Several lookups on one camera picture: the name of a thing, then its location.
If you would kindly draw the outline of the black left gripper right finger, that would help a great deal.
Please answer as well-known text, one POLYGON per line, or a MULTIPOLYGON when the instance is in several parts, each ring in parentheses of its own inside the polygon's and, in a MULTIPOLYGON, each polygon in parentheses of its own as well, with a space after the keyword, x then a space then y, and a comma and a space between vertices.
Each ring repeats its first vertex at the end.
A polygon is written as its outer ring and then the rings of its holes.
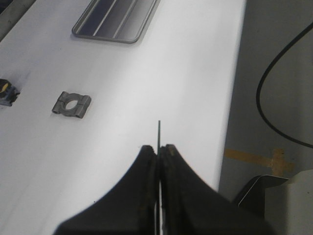
POLYGON ((272 235, 263 219, 219 195, 188 165, 172 144, 160 149, 165 235, 272 235))

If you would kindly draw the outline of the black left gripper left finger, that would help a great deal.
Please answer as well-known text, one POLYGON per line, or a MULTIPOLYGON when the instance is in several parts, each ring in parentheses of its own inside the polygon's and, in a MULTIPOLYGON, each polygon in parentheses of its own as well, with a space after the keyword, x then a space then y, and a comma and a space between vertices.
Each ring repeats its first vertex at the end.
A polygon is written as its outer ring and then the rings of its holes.
POLYGON ((96 203, 61 223, 56 235, 153 235, 157 156, 142 146, 120 181, 96 203))

